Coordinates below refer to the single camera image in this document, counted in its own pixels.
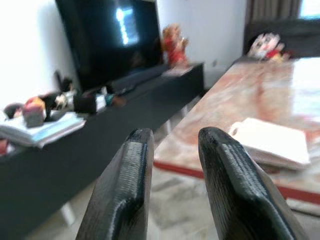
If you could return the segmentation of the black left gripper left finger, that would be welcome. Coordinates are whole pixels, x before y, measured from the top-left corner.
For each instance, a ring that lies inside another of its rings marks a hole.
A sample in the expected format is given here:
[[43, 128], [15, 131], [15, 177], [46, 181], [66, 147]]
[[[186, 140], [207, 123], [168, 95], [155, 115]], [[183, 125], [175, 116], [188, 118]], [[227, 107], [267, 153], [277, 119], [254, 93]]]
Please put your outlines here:
[[94, 186], [76, 240], [146, 240], [154, 134], [137, 128]]

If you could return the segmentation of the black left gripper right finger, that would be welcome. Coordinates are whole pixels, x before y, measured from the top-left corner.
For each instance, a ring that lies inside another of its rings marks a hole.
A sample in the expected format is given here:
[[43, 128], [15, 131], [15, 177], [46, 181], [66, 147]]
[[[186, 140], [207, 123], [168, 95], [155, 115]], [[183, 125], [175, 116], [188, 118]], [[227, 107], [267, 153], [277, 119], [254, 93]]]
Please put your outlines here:
[[307, 240], [278, 188], [238, 141], [205, 127], [198, 154], [219, 240]]

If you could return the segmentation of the black TV cabinet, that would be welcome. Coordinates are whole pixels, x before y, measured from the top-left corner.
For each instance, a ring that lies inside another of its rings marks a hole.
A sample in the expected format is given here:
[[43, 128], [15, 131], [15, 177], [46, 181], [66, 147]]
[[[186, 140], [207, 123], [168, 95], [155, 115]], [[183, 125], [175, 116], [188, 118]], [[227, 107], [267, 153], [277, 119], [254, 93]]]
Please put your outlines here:
[[0, 156], [0, 240], [20, 240], [93, 182], [129, 133], [157, 130], [200, 95], [204, 67], [149, 80], [123, 107], [89, 116], [83, 128], [43, 148], [17, 147]]

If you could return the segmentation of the teal and orange gadget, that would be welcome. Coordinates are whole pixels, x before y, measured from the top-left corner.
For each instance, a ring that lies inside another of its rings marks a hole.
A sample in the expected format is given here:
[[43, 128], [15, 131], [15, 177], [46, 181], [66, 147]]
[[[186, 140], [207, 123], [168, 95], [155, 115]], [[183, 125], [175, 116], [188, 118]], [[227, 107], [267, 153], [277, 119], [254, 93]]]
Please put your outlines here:
[[126, 104], [126, 100], [115, 94], [106, 94], [104, 96], [106, 106], [123, 107]]

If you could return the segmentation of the stack of books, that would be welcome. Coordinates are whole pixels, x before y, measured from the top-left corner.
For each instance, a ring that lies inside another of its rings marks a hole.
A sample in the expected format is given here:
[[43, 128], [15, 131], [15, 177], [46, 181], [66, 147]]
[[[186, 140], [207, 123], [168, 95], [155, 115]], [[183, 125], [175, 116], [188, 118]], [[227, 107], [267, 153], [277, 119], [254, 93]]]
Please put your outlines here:
[[0, 122], [0, 138], [15, 144], [28, 147], [43, 148], [62, 137], [79, 129], [86, 123], [74, 112], [66, 113], [57, 121], [45, 122], [42, 126], [28, 128], [23, 117]]

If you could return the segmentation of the black soundbar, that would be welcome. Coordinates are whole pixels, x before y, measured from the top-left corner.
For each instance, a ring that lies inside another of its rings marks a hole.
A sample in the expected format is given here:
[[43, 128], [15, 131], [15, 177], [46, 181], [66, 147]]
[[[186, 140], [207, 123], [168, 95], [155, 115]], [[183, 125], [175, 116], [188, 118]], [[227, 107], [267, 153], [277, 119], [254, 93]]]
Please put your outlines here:
[[123, 89], [129, 89], [135, 87], [146, 81], [160, 76], [167, 71], [169, 66], [167, 64], [157, 65], [148, 69], [139, 70], [127, 76], [113, 80], [106, 84], [106, 89], [109, 94], [119, 93]]

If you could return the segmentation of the red and white booklet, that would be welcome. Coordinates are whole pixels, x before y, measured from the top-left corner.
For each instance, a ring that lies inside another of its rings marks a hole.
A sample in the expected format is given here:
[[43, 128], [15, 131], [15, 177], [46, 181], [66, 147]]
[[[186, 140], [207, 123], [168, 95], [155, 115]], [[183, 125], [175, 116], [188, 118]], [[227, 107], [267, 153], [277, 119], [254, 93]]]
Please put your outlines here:
[[164, 77], [180, 77], [184, 74], [190, 72], [193, 69], [193, 67], [173, 67], [167, 71], [165, 71], [162, 76]]

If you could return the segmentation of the cartoon boy plush doll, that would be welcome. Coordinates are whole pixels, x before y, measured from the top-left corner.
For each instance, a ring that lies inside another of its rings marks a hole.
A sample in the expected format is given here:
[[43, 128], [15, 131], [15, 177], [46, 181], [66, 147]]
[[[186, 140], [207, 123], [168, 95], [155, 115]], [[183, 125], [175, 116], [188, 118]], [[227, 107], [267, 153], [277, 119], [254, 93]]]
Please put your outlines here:
[[285, 44], [277, 33], [267, 32], [258, 35], [252, 43], [247, 56], [259, 61], [282, 63], [290, 59], [291, 54], [284, 51]]

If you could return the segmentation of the black television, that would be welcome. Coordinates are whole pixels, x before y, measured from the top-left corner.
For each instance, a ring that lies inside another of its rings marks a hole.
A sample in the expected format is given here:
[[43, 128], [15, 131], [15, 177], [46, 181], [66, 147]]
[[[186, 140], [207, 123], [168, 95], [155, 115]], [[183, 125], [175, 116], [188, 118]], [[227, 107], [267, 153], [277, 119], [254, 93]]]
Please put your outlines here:
[[163, 65], [157, 4], [150, 0], [55, 0], [83, 91]]

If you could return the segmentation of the red and gold doll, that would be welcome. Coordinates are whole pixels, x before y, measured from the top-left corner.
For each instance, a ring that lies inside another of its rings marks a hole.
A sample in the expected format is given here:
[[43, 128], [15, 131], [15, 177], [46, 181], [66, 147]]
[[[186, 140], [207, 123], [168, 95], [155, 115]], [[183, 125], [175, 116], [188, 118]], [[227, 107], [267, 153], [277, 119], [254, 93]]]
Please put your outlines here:
[[186, 47], [189, 40], [181, 36], [178, 23], [172, 23], [162, 30], [162, 48], [166, 52], [168, 64], [174, 67], [187, 67], [189, 60], [186, 56]]

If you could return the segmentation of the dark grey sofa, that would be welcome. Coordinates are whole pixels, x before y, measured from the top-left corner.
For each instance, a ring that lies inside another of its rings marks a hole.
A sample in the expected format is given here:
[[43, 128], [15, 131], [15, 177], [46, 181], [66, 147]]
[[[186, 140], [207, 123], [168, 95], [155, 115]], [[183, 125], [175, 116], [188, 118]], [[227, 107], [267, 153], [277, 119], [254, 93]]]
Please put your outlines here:
[[320, 57], [320, 18], [257, 21], [248, 23], [244, 29], [242, 53], [248, 53], [255, 37], [262, 33], [280, 35], [285, 50], [291, 57]]

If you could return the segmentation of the brown curtain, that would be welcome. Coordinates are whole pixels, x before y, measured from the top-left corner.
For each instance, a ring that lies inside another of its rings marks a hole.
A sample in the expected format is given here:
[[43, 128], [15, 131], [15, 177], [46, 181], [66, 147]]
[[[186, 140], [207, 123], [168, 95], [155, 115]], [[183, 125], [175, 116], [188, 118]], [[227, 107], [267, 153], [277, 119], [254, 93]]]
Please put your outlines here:
[[245, 23], [297, 19], [303, 0], [247, 0]]

